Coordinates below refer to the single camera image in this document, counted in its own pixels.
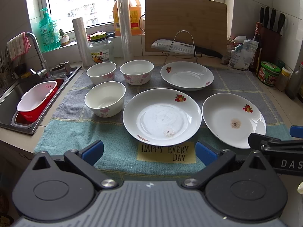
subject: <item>sink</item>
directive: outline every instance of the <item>sink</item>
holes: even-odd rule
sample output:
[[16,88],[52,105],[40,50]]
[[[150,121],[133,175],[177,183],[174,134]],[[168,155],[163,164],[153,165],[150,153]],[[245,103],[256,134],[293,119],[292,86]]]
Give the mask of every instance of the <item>sink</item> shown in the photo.
[[[0,98],[0,127],[33,135],[61,91],[80,69],[81,67],[72,67],[73,73],[69,76],[66,76],[65,69],[60,69],[51,71],[52,76],[46,79],[31,75],[26,79],[17,80]],[[35,85],[53,80],[57,82],[58,91],[45,107],[40,117],[34,123],[29,123],[17,112],[17,105],[21,97]]]

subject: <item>dirty plate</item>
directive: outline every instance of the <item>dirty plate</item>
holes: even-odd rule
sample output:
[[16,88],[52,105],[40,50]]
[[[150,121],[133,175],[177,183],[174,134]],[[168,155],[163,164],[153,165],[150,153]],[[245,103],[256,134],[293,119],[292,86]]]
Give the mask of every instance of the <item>dirty plate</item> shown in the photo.
[[123,123],[136,139],[170,146],[191,138],[202,121],[201,109],[188,95],[173,89],[150,89],[133,97],[123,111]]
[[214,81],[213,73],[197,63],[177,61],[161,68],[162,78],[176,89],[195,91],[205,88]]
[[210,131],[235,148],[250,148],[248,136],[253,132],[266,133],[261,112],[238,95],[219,93],[208,97],[202,106],[202,115]]

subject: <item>countertop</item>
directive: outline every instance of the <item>countertop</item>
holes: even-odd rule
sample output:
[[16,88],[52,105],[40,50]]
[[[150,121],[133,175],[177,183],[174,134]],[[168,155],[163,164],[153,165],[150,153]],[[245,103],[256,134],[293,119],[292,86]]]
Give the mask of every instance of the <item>countertop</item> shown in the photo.
[[[164,56],[140,56],[134,57],[135,60],[148,60],[155,65],[162,65],[165,57]],[[167,63],[173,61],[182,61],[183,59],[176,57],[168,57]],[[212,66],[218,68],[228,68],[225,65],[220,64],[221,60],[212,57],[202,57],[198,59],[199,63],[205,66]],[[122,57],[115,58],[115,63],[117,66],[121,66],[123,62]],[[72,66],[79,66],[81,62],[73,63]],[[0,140],[7,145],[13,146],[14,148],[20,149],[21,151],[32,153],[36,147],[43,131],[51,119],[52,114],[67,94],[67,92],[72,88],[77,79],[85,69],[80,69],[79,72],[71,79],[69,84],[64,88],[61,94],[58,96],[56,101],[53,103],[48,113],[45,115],[41,124],[35,131],[34,135],[26,135],[11,130],[0,128]],[[272,103],[275,105],[277,111],[281,115],[284,123],[289,128],[291,125],[302,125],[303,126],[303,104],[298,100],[290,100],[284,92],[280,92],[275,87],[269,87],[258,81],[263,91],[271,99]]]

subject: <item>jar lid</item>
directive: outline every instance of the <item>jar lid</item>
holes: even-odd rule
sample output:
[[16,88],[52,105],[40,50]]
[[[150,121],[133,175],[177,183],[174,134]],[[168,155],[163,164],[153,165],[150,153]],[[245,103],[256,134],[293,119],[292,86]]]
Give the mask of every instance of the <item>jar lid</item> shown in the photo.
[[290,76],[290,71],[288,71],[285,67],[282,68],[281,72],[287,77]]
[[264,67],[266,70],[273,72],[273,73],[281,72],[280,67],[278,67],[270,62],[267,62],[267,61],[261,61],[261,66]]
[[106,37],[106,32],[101,31],[101,32],[96,32],[95,34],[91,35],[91,40],[98,40],[98,39],[103,39]]

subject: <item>wooden cutting board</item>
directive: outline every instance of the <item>wooden cutting board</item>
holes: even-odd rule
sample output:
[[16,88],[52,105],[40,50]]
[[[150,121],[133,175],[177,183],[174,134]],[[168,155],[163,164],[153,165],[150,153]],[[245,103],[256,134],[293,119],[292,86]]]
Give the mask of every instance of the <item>wooden cutting board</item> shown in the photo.
[[[210,0],[145,0],[145,51],[158,39],[173,40],[181,30],[189,31],[196,46],[226,53],[227,9]],[[191,36],[181,32],[177,42],[192,45]]]

